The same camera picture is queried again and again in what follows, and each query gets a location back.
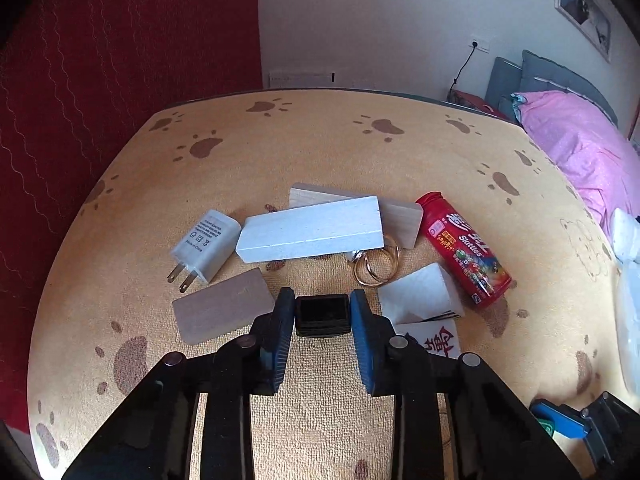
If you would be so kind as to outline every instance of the wooden block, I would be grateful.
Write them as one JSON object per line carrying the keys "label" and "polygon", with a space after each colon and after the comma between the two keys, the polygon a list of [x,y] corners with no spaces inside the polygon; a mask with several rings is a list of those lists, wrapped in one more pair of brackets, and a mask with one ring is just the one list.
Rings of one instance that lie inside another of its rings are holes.
{"label": "wooden block", "polygon": [[260,269],[248,270],[172,303],[182,340],[197,345],[247,326],[273,310],[273,297]]}
{"label": "wooden block", "polygon": [[383,246],[378,199],[367,196],[251,216],[236,253],[250,264]]}
{"label": "wooden block", "polygon": [[[296,182],[289,190],[289,207],[324,204],[363,196],[366,195]],[[422,207],[414,202],[400,202],[380,197],[378,203],[383,231],[391,235],[401,248],[413,249],[422,221]]]}

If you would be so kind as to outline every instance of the white power adapter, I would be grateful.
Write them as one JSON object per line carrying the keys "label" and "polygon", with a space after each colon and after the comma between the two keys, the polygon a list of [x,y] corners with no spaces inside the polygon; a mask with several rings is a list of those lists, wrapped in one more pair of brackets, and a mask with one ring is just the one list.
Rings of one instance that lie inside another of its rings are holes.
{"label": "white power adapter", "polygon": [[166,280],[173,283],[187,269],[189,275],[180,292],[185,292],[196,278],[209,283],[235,250],[241,230],[233,218],[210,209],[172,249],[171,256],[178,264]]}

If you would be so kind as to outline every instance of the card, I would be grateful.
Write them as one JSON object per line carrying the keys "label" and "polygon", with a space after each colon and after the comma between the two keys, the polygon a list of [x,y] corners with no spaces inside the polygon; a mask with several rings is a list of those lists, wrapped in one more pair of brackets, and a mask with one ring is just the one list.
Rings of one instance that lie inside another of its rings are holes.
{"label": "card", "polygon": [[409,334],[424,346],[429,353],[457,359],[460,356],[460,342],[456,322],[452,319],[423,321],[395,325],[398,335]]}
{"label": "card", "polygon": [[453,278],[438,263],[381,286],[378,299],[394,325],[465,315]]}

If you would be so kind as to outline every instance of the framed picture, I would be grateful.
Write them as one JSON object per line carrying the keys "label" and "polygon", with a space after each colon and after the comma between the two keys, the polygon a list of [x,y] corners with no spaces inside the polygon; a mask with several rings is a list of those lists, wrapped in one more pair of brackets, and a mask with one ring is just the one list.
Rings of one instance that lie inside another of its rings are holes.
{"label": "framed picture", "polygon": [[556,9],[610,60],[611,19],[596,0],[556,0]]}

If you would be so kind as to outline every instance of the red bottle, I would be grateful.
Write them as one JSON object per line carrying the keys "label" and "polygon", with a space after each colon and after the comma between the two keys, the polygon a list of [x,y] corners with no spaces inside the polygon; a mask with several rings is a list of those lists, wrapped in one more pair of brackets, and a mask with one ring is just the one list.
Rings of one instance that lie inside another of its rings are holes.
{"label": "red bottle", "polygon": [[420,232],[444,257],[477,306],[488,306],[504,294],[511,276],[473,228],[444,200],[432,191],[416,200],[424,215]]}

